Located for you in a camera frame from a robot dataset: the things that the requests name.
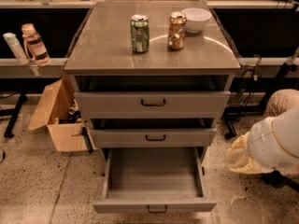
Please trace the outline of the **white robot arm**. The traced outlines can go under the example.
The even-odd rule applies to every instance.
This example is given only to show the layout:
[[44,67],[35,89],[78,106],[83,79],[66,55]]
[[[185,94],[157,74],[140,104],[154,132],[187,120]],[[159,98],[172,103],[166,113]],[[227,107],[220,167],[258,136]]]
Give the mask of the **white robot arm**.
[[255,123],[225,156],[226,166],[243,174],[285,171],[299,164],[299,107]]

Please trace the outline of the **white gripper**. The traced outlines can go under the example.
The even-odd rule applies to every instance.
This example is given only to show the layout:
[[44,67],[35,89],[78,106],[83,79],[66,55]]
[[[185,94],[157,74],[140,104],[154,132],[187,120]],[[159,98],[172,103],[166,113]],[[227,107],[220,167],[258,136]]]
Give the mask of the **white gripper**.
[[272,131],[274,118],[255,123],[249,133],[240,135],[228,148],[225,165],[235,173],[255,175],[289,167],[287,156]]

